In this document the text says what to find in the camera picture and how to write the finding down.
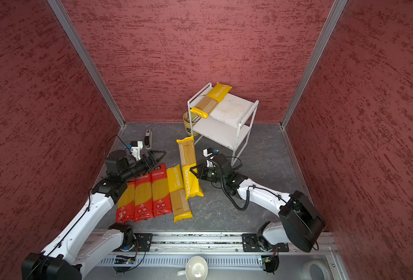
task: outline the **white mug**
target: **white mug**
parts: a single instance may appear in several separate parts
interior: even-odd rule
[[[192,257],[185,270],[177,272],[177,276],[181,275],[186,275],[187,280],[205,280],[208,275],[208,264],[202,257]]]

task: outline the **white cable tray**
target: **white cable tray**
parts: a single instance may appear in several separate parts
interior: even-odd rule
[[[101,260],[97,266],[135,266],[143,258],[144,254],[140,253],[133,264],[114,264],[116,255],[108,255]],[[193,255],[146,255],[140,267],[186,267],[187,262]],[[228,268],[228,269],[247,269],[260,270],[262,262],[260,255],[204,255],[202,256],[208,268]]]

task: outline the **white shelf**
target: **white shelf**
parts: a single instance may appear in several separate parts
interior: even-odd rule
[[[203,135],[228,149],[235,150],[247,136],[250,131],[250,127],[243,125],[239,132],[239,138],[237,146],[235,147],[237,128],[230,126],[229,124],[217,120],[212,117],[206,119],[200,119],[192,130],[200,135]]]
[[[199,101],[211,91],[212,88],[206,88],[197,98],[195,98],[190,107],[193,108],[199,103]],[[252,109],[254,105],[253,102],[245,100],[243,98],[237,97],[236,95],[227,94],[225,98],[214,108],[214,110],[209,114],[208,118],[215,118],[220,120],[234,128],[237,128],[239,122],[247,114],[249,110]]]

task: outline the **coiled black cable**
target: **coiled black cable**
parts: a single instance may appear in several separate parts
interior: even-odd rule
[[[225,184],[224,184],[224,175],[222,172],[222,167],[213,159],[206,157],[206,160],[209,160],[211,163],[213,163],[214,167],[217,169],[216,172],[219,174],[220,173],[220,186],[222,188],[223,193],[225,194],[225,196],[230,199],[230,201],[232,202],[232,204],[234,205],[234,207],[236,207],[237,210],[239,211],[245,211],[248,207],[248,204],[250,203],[250,190],[247,189],[247,198],[245,199],[245,204],[243,207],[239,207],[239,205],[237,205],[236,201],[234,201],[234,199],[226,193],[225,190]]]

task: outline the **metal bracket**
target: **metal bracket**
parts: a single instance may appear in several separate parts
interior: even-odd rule
[[[152,233],[135,233],[135,238],[138,240],[138,252],[149,252],[152,237]]]
[[[261,248],[258,245],[258,238],[256,234],[253,233],[244,233],[242,234],[242,247],[244,252],[262,252]],[[287,243],[277,244],[278,252],[287,253],[289,252],[289,245]]]

